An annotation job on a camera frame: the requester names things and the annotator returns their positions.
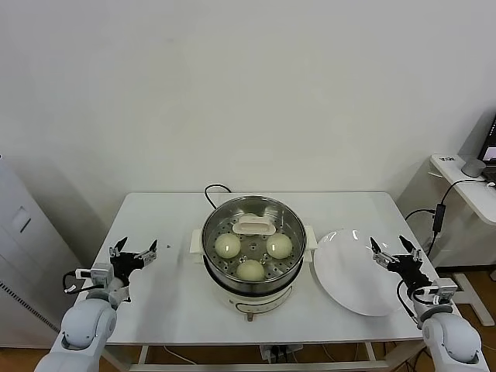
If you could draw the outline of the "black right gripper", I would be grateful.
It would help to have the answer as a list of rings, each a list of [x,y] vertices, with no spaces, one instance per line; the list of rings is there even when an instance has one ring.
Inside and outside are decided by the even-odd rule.
[[[429,278],[422,273],[422,251],[414,244],[400,235],[398,237],[408,254],[391,256],[379,247],[373,237],[370,237],[374,261],[381,266],[388,266],[389,271],[400,275],[407,288],[423,288],[430,285]]]

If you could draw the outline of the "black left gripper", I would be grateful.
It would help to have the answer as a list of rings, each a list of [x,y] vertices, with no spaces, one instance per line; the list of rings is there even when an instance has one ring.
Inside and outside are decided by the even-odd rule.
[[[129,286],[129,277],[134,270],[142,269],[142,261],[151,264],[157,258],[157,243],[155,239],[150,247],[139,256],[136,253],[120,253],[125,246],[127,237],[121,238],[114,246],[108,248],[110,264],[113,266],[114,276],[122,282],[123,287]]]

